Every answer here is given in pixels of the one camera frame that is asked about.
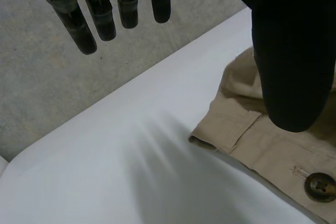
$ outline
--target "gray concrete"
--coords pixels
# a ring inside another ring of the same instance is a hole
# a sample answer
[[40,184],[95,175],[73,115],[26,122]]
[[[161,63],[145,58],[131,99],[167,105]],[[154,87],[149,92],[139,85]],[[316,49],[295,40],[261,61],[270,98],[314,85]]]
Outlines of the gray concrete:
[[139,25],[126,30],[111,1],[117,37],[103,42],[79,0],[98,44],[85,56],[45,0],[1,0],[0,155],[8,161],[244,8],[240,0],[172,0],[171,20],[160,25],[150,0],[140,0]]

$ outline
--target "button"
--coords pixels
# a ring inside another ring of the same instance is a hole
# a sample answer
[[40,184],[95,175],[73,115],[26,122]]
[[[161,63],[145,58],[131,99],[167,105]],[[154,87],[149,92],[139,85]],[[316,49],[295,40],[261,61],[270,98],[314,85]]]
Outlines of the button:
[[304,182],[308,197],[318,202],[332,202],[336,199],[336,181],[325,173],[312,173]]

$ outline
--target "white surface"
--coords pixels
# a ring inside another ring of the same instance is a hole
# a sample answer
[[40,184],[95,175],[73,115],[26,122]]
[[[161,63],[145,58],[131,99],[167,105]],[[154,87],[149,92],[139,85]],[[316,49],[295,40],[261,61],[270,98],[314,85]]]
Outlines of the white surface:
[[312,223],[187,142],[250,30],[246,9],[24,150],[0,179],[0,223]]
[[3,157],[0,156],[0,177],[4,172],[4,170],[6,169],[7,165],[8,162]]

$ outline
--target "beige fabric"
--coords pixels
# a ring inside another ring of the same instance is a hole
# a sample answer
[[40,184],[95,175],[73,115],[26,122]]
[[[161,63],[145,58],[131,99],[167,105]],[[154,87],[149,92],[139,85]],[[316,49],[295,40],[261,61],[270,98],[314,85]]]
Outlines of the beige fabric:
[[238,159],[300,205],[336,223],[336,201],[315,202],[303,188],[310,173],[336,178],[336,92],[330,94],[322,115],[309,130],[291,133],[276,127],[263,104],[250,48],[226,67],[208,114],[189,140]]

